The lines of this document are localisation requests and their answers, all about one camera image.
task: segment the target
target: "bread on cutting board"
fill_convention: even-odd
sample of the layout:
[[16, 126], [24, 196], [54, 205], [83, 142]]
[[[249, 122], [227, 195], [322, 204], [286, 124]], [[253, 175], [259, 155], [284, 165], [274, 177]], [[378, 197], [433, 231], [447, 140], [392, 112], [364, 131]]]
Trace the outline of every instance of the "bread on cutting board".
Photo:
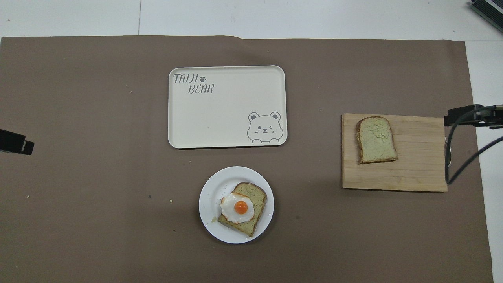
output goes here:
[[389, 121], [380, 116], [364, 118], [356, 125], [360, 164], [391, 162], [398, 159]]
[[266, 205], [267, 195], [260, 187], [252, 183], [239, 183], [234, 188], [233, 193], [239, 193], [247, 196], [251, 202], [253, 203], [253, 207], [255, 209], [254, 217], [247, 222], [243, 223], [233, 223], [228, 221], [227, 218], [223, 214], [218, 217], [218, 221], [228, 227], [237, 229], [249, 237], [253, 237], [255, 233], [255, 228], [257, 227], [257, 222], [260, 220], [260, 216], [264, 211], [264, 206]]

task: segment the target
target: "egg yolk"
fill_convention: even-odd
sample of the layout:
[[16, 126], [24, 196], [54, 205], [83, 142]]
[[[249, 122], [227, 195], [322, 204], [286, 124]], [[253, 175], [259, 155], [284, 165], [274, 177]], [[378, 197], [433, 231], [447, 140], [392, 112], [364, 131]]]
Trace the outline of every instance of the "egg yolk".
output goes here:
[[234, 205], [234, 211], [236, 211], [238, 214], [245, 214], [248, 211], [248, 204], [240, 200]]

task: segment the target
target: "round plate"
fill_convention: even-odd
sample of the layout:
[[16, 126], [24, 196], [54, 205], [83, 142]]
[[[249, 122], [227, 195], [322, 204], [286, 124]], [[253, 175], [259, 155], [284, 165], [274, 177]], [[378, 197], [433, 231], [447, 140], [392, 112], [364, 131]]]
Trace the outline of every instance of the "round plate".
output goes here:
[[[241, 182], [253, 183], [262, 188], [267, 195], [266, 205], [253, 237], [248, 237], [245, 233], [231, 229], [217, 221], [222, 213], [220, 200], [230, 194], [236, 185]], [[246, 243], [262, 234], [271, 222], [273, 211], [274, 197], [271, 187], [259, 173], [246, 167], [227, 167], [213, 174], [204, 184], [199, 196], [199, 215], [204, 227], [215, 238], [231, 244]]]

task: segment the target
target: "plate of food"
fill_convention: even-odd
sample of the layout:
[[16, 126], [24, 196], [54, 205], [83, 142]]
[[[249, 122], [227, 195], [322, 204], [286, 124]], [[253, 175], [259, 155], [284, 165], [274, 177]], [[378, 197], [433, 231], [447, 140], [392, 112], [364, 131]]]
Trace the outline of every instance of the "plate of food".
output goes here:
[[257, 238], [271, 222], [274, 197], [256, 171], [233, 166], [211, 176], [199, 196], [199, 215], [215, 238], [241, 244]]

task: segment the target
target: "egg white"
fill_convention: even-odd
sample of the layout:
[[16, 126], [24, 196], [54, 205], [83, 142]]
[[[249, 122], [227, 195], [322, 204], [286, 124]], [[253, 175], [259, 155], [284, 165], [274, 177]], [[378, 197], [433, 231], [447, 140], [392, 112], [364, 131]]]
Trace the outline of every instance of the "egg white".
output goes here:
[[[248, 205], [248, 210], [244, 214], [238, 214], [234, 210], [234, 205], [240, 200], [244, 201]], [[240, 193], [231, 193], [230, 195], [223, 197], [220, 207], [222, 208], [222, 214], [225, 218], [233, 223], [248, 222], [252, 220], [255, 215], [253, 202], [247, 196]]]

